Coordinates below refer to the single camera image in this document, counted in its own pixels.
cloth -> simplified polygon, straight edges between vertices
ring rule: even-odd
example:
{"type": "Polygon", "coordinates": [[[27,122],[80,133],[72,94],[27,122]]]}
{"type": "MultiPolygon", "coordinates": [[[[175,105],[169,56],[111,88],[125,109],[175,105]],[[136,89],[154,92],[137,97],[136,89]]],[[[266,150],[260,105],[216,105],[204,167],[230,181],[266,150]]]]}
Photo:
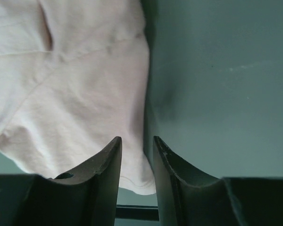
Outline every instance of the cloth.
{"type": "Polygon", "coordinates": [[[155,193],[144,26],[138,0],[0,0],[0,151],[55,178],[121,136],[119,186],[155,193]]]}

white cloth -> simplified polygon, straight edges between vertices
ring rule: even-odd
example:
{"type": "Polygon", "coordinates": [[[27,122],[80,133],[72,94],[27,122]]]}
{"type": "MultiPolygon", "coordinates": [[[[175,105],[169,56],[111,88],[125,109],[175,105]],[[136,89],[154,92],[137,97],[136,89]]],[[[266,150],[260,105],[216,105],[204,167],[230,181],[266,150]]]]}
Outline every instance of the white cloth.
{"type": "Polygon", "coordinates": [[[138,0],[0,0],[0,151],[54,178],[121,136],[120,187],[155,193],[144,25],[138,0]]]}

folded fabric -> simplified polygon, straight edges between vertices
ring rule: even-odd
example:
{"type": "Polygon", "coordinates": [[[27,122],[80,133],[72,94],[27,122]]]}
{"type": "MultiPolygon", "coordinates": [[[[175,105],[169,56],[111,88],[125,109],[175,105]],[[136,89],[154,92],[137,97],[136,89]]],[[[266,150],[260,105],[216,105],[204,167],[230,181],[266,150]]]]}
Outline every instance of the folded fabric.
{"type": "Polygon", "coordinates": [[[119,186],[155,193],[144,26],[138,0],[0,0],[0,151],[54,178],[121,136],[119,186]]]}

